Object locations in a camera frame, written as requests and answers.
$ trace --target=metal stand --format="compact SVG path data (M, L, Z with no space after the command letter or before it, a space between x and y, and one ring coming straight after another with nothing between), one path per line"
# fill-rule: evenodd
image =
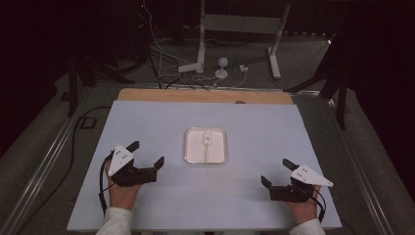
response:
M77 76L79 75L85 86L95 86L97 82L92 68L105 73L119 83L134 83L134 81L124 78L115 71L97 63L89 56L82 54L79 50L72 49L69 52L69 94L65 98L69 101L68 117L71 117L77 108Z
M339 100L337 106L336 119L342 129L345 126L345 108L346 108L346 89L348 79L348 69L327 70L317 73L313 78L292 88L284 89L284 92L297 93L302 89L317 83L323 79L327 79L323 89L320 91L320 96L323 99L332 99L336 91L339 89Z
M268 48L269 63L272 68L272 75L274 78L280 78L281 73L278 68L276 59L276 51L281 40L281 35L284 31L284 26L290 12L290 4L284 7L284 13L281 19L273 18L258 18L258 17L241 17L228 15L212 15L205 13L205 0L201 0L201 33L199 41L199 53L197 64L201 65L196 73L204 72L205 64L205 30L216 31L236 31L236 32L252 32L275 34L275 41L272 47Z

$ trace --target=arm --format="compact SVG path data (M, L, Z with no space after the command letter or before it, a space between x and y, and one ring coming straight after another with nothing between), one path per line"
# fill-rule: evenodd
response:
M106 172L110 168L111 161L106 164ZM98 231L98 235L125 235L131 234L132 208L141 185L132 187L120 187L108 177L110 191L110 207L107 208L104 225Z
M318 197L321 186L314 186L313 197ZM290 231L291 235L324 235L326 234L317 219L317 204L311 199L305 203L287 203L292 212L297 227Z

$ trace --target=hand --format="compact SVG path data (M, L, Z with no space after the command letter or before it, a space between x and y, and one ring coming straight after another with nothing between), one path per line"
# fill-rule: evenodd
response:
M313 197L317 199L318 192L320 191L320 185L314 185L314 192ZM297 224L301 224L312 220L313 218L317 217L317 204L308 199L305 203L290 203L287 202L288 207L290 208L291 212L293 213L294 219L296 220Z
M108 176L111 161L105 165L105 172L108 177L108 186L110 187L110 207L121 208L131 211L135 204L135 199L142 185L134 185L131 187L121 187L113 182Z

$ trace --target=small white ball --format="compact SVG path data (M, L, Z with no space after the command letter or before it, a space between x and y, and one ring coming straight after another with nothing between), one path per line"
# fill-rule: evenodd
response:
M228 58L221 57L219 58L219 61L217 62L222 68L228 66Z

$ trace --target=power strip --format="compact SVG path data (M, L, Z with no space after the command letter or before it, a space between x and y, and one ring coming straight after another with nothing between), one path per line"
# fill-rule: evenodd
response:
M241 71L247 71L248 70L248 66L240 65L239 66L239 70L241 70Z
M181 66L178 68L179 72L186 72L186 71L198 71L202 68L202 64L195 63L187 66Z

